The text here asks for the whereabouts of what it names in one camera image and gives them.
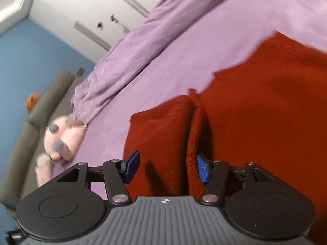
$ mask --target blue rubber fingertip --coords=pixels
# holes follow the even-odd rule
[[[197,170],[199,172],[199,177],[202,183],[209,182],[209,173],[207,171],[207,164],[203,159],[198,155],[197,156]]]
[[[140,165],[140,152],[137,152],[132,158],[126,163],[126,170],[122,174],[124,183],[130,183],[137,172]]]

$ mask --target plush toy nose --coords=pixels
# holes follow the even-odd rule
[[[49,131],[52,134],[55,134],[59,130],[59,126],[56,124],[50,124],[49,125]]]
[[[54,140],[52,142],[52,150],[54,152],[59,153],[60,150],[63,148],[63,145],[64,145],[64,143],[63,143],[63,141],[60,138],[59,139],[56,139],[56,140]]]

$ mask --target blue wall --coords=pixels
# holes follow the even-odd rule
[[[26,99],[42,93],[61,68],[76,73],[83,67],[89,74],[94,63],[64,44],[29,19],[0,36],[0,180],[16,137],[27,118]],[[4,232],[17,226],[0,205],[0,244]]]

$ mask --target orange pumpkin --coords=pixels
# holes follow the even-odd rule
[[[31,113],[31,111],[33,110],[39,99],[40,99],[40,95],[36,92],[28,96],[26,101],[26,110],[28,113]]]

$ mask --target white crown molding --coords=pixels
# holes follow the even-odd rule
[[[33,0],[15,0],[0,11],[0,35],[19,21],[28,17]]]

